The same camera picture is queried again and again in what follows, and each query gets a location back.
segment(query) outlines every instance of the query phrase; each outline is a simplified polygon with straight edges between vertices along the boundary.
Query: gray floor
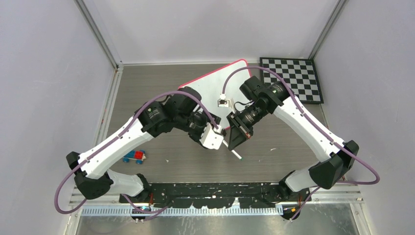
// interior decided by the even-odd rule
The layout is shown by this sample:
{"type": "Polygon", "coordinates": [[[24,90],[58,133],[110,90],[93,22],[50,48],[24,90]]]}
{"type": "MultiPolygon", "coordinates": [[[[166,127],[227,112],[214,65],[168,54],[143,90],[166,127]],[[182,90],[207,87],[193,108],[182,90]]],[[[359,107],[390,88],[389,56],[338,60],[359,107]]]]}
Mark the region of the gray floor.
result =
{"type": "Polygon", "coordinates": [[[130,217],[82,216],[77,235],[358,235],[349,204],[309,204],[291,224],[280,216],[130,217]]]}
{"type": "MultiPolygon", "coordinates": [[[[125,67],[115,101],[108,135],[120,128],[147,100],[213,71],[223,65],[165,65],[125,67]]],[[[253,74],[259,77],[258,71],[253,74]]],[[[320,121],[319,105],[306,108],[320,121]]],[[[162,134],[138,149],[146,151],[143,165],[123,163],[112,170],[124,174],[142,173],[153,183],[179,182],[276,182],[294,169],[316,162],[310,148],[288,125],[268,115],[254,126],[254,136],[236,148],[238,160],[224,146],[206,150],[186,133],[174,130],[162,134]]]]}

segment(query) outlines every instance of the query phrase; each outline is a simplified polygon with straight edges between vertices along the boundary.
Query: white board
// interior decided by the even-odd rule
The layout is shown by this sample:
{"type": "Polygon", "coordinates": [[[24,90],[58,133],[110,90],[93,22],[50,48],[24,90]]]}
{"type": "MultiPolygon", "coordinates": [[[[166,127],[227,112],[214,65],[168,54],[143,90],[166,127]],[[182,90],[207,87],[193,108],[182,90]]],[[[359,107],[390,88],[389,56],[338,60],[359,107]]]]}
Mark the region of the white board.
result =
{"type": "MultiPolygon", "coordinates": [[[[181,87],[191,87],[196,90],[202,97],[202,103],[206,106],[209,112],[219,116],[222,120],[220,125],[224,128],[229,128],[229,122],[226,116],[231,112],[230,108],[219,108],[218,99],[222,93],[222,87],[226,78],[235,70],[246,67],[248,62],[244,59],[237,60],[222,68],[212,71],[206,75],[196,78],[190,82],[184,83],[181,87]]],[[[239,90],[239,87],[251,77],[249,70],[242,70],[232,76],[226,86],[226,97],[233,98],[233,100],[242,103],[248,103],[248,99],[239,90]]]]}

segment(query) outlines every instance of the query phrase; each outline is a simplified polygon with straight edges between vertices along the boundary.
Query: white connector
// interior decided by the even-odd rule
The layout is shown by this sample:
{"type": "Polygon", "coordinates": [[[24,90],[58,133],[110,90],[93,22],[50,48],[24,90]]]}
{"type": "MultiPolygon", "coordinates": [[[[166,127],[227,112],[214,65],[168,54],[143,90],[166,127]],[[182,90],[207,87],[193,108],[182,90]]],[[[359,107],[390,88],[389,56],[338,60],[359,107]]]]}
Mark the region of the white connector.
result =
{"type": "Polygon", "coordinates": [[[226,99],[226,95],[225,94],[221,94],[219,96],[218,107],[229,108],[230,104],[231,104],[231,102],[226,99]]]}

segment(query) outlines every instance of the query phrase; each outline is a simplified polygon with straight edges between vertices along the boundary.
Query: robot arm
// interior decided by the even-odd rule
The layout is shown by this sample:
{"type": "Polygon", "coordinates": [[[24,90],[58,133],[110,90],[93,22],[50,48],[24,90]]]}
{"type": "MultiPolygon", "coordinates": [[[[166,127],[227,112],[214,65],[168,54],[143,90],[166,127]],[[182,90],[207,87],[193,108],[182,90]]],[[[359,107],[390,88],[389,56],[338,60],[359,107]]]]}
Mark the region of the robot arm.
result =
{"type": "MultiPolygon", "coordinates": [[[[182,88],[180,91],[190,93],[201,100],[200,95],[191,88],[182,88]]],[[[204,148],[219,149],[224,138],[221,127],[212,127],[205,113],[194,112],[196,106],[195,101],[181,94],[171,96],[165,103],[154,101],[134,120],[124,135],[121,136],[120,133],[133,121],[134,116],[94,148],[81,154],[68,154],[67,162],[70,168],[74,169],[87,160],[91,153],[117,138],[75,172],[75,183],[80,192],[87,199],[95,199],[108,192],[145,198],[149,185],[143,175],[125,175],[109,168],[132,149],[161,133],[170,132],[173,128],[188,132],[190,138],[204,148]]],[[[219,123],[220,118],[212,116],[216,123],[219,123]]]]}
{"type": "MultiPolygon", "coordinates": [[[[254,134],[253,125],[265,115],[274,114],[287,123],[312,149],[318,162],[302,170],[288,174],[279,183],[282,197],[304,188],[320,186],[331,188],[353,165],[354,160],[329,142],[297,109],[285,87],[276,82],[269,87],[262,84],[256,77],[251,77],[240,87],[241,92],[254,103],[243,111],[230,113],[227,116],[231,124],[229,150],[234,149],[254,134]]],[[[303,111],[335,142],[342,143],[345,149],[356,154],[359,146],[354,141],[344,142],[331,133],[303,106],[303,111]]]]}

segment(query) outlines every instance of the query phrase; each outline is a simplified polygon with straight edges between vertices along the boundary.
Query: white wall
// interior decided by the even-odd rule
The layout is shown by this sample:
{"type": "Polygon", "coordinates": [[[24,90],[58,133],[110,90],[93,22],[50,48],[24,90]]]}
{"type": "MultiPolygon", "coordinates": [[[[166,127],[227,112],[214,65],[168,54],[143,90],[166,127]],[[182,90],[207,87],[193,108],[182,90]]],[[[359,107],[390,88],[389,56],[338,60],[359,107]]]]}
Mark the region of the white wall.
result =
{"type": "Polygon", "coordinates": [[[65,156],[92,146],[114,70],[72,0],[1,1],[0,16],[0,234],[59,235],[65,156]]]}
{"type": "Polygon", "coordinates": [[[88,0],[123,63],[308,57],[337,0],[88,0]]]}
{"type": "MultiPolygon", "coordinates": [[[[331,130],[381,176],[361,186],[379,234],[415,231],[415,2],[349,1],[316,57],[331,130]]],[[[359,164],[348,174],[373,176],[359,164]]]]}

